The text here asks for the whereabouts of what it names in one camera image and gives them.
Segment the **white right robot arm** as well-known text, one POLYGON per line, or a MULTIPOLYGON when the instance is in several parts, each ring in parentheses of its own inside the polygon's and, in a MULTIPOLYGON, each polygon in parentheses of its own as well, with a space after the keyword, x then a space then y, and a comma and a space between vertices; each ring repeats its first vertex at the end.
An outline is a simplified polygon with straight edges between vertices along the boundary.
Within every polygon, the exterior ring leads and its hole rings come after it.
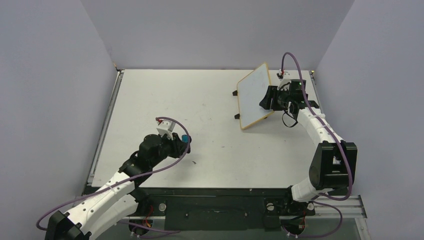
POLYGON ((327 196, 332 190, 346 189, 346 195, 339 197, 340 201, 346 200, 355 179, 357 146, 335 133, 318 103, 308 99, 305 86, 306 81, 300 79, 289 80, 281 86, 270 85, 259 102, 265 110, 290 113, 316 145, 308 177, 293 185, 291 194, 282 199, 282 207, 289 214, 296 213, 302 202, 327 196))

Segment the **yellow framed whiteboard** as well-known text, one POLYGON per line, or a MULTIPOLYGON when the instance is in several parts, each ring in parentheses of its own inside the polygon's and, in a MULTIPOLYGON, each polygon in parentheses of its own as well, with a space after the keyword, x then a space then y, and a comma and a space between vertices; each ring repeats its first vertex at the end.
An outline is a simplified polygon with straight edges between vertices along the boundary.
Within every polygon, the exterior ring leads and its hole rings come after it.
POLYGON ((274 113, 264 109, 260 102, 272 84, 269 67, 263 62, 236 84, 239 125, 246 130, 274 113))

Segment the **blue whiteboard eraser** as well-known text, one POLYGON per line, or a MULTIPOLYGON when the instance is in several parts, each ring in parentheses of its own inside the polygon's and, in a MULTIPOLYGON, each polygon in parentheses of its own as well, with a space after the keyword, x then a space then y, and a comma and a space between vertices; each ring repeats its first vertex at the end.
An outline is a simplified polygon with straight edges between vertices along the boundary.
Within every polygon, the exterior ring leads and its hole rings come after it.
POLYGON ((184 143, 190 143, 192 141, 191 137, 187 134, 183 134, 181 136, 181 141, 184 143))

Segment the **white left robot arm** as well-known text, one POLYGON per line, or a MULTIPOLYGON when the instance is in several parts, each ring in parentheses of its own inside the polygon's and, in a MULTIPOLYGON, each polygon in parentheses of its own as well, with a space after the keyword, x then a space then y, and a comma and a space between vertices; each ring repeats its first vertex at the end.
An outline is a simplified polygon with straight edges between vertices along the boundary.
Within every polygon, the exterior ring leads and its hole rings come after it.
POLYGON ((166 158, 177 162, 190 152, 188 134, 149 134, 117 172, 97 191, 78 199, 66 212, 53 209, 45 230, 46 240, 94 240, 122 218, 133 213, 143 215, 149 201, 139 186, 156 171, 166 158))

